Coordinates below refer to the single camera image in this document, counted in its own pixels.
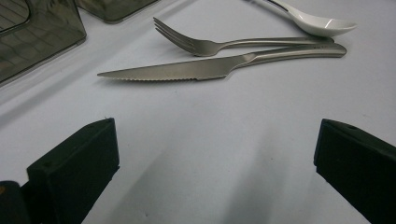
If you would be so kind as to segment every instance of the white table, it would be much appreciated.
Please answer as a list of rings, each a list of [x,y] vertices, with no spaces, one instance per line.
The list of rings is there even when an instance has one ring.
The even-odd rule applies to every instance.
[[[152,17],[216,41],[305,33],[280,10],[243,0],[162,0],[113,25],[81,10],[82,45],[0,88],[0,179],[24,184],[33,161],[114,118],[120,169],[84,223],[368,223],[316,173],[313,157],[322,119],[396,145],[396,2],[285,2],[355,21],[335,38],[347,55],[202,82],[113,81],[96,74],[198,59],[156,32]]]

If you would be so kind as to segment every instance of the metal fork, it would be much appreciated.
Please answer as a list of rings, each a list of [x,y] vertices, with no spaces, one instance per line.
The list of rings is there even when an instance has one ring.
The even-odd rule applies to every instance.
[[[160,20],[154,18],[156,30],[171,42],[195,56],[213,56],[221,49],[247,46],[296,46],[310,44],[334,43],[329,37],[280,37],[280,38],[254,38],[241,39],[224,43],[210,40],[200,40],[183,35]]]

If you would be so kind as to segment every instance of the white spoon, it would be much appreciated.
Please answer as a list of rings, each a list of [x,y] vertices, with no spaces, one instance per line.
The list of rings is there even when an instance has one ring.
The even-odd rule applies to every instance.
[[[316,17],[278,0],[264,0],[286,11],[301,29],[311,35],[335,36],[351,31],[357,27],[353,21]]]

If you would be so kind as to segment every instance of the knife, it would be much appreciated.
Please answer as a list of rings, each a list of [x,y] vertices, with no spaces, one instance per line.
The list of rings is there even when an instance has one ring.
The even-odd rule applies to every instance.
[[[98,76],[132,81],[205,80],[227,77],[236,68],[257,63],[269,63],[298,58],[341,58],[346,53],[346,48],[334,43],[304,45],[252,52],[225,58],[131,68],[100,73]]]

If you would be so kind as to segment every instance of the utensil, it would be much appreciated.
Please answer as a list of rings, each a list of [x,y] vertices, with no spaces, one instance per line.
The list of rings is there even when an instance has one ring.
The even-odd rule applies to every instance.
[[[213,56],[221,49],[242,46],[296,46],[308,44],[333,43],[334,40],[327,37],[283,37],[283,38],[256,38],[241,39],[225,43],[216,43],[210,40],[200,40],[183,35],[162,21],[154,18],[156,30],[171,42],[195,56]]]
[[[279,0],[264,0],[286,11],[294,22],[311,35],[335,36],[351,31],[357,27],[353,21],[344,21],[317,17],[306,14],[295,7]]]
[[[226,58],[132,68],[101,73],[98,76],[135,81],[204,80],[227,77],[235,68],[257,63],[269,63],[297,58],[340,58],[346,53],[347,50],[338,44],[304,45],[259,51]]]

